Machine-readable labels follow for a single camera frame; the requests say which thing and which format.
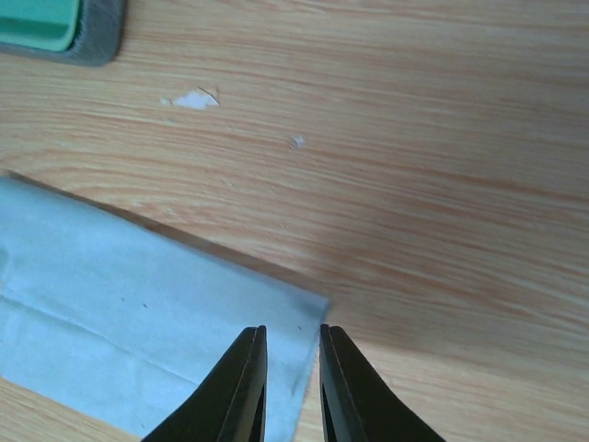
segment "wood grain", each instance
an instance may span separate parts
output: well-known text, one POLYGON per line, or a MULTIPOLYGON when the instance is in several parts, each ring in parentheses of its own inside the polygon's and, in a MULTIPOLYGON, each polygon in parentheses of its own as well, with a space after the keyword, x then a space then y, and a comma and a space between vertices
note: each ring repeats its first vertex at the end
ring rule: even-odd
MULTIPOLYGON (((588 22, 574 0, 132 1, 104 68, 0 57, 0 168, 326 294, 449 441, 585 441, 588 22), (160 104, 197 87, 220 106, 160 104)), ((8 440, 111 440, 0 389, 8 440)), ((297 440, 322 438, 317 391, 297 440)))

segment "wooden table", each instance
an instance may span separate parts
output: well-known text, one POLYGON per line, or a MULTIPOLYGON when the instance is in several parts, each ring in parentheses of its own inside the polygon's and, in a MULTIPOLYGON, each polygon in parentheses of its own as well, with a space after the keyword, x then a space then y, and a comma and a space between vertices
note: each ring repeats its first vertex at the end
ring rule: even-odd
MULTIPOLYGON (((448 441, 584 442, 588 20, 574 0, 132 0, 115 63, 0 56, 0 168, 329 296, 448 441), (219 106, 160 101, 198 88, 219 106)), ((0 390, 3 440, 135 440, 0 390)), ((316 371, 296 440, 320 426, 316 371)))

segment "folded cloth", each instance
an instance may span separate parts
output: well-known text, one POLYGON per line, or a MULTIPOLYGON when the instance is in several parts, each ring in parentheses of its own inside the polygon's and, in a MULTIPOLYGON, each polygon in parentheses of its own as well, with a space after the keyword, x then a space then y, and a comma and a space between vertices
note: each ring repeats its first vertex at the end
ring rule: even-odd
POLYGON ((266 440, 293 438, 325 298, 9 178, 0 281, 0 375, 138 436, 266 325, 266 440))

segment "black tongs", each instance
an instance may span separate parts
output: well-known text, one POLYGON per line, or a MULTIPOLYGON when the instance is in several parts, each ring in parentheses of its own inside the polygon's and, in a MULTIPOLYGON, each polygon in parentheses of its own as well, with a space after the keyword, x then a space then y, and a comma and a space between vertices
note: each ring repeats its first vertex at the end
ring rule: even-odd
MULTIPOLYGON (((321 326, 319 361, 327 442, 444 441, 388 388, 343 328, 321 326)), ((246 328, 143 442, 263 442, 267 371, 266 327, 246 328)))

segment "green container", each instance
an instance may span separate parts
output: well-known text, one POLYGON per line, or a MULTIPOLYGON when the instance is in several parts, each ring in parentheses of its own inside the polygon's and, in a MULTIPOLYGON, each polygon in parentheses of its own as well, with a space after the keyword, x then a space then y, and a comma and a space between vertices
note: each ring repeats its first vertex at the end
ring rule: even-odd
POLYGON ((61 52, 69 48, 81 0, 0 0, 0 42, 61 52))

